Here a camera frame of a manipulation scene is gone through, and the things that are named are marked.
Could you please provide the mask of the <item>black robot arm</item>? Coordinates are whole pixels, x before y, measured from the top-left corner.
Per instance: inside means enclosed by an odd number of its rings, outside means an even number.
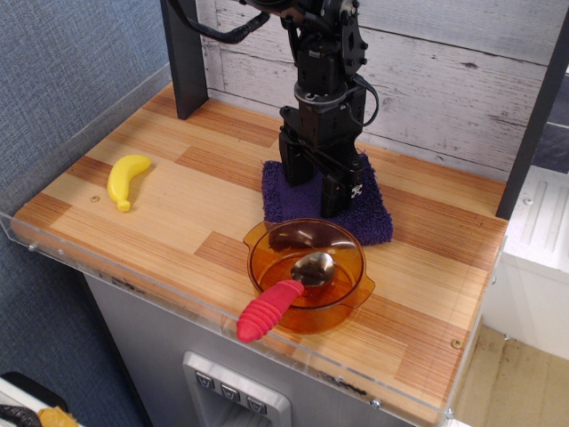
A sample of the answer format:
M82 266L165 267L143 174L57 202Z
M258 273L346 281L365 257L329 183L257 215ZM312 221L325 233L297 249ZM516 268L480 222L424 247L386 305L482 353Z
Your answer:
M360 187L363 164L355 142L364 127L365 100L374 89L359 75L367 43L357 1L252 1L278 16L297 69L297 107L280 115L279 150L292 187L322 175L320 211L331 218L348 208Z

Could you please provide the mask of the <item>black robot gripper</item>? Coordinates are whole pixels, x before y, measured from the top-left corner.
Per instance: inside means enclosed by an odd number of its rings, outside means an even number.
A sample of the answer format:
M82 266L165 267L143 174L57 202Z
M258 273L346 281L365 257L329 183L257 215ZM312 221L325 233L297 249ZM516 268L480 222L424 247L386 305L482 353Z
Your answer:
M296 108L280 109L279 153L291 187L311 181L315 171L323 175L321 216L333 218L348 208L361 182L363 164L355 143L364 127L366 95L348 91L332 102L317 98L304 93Z

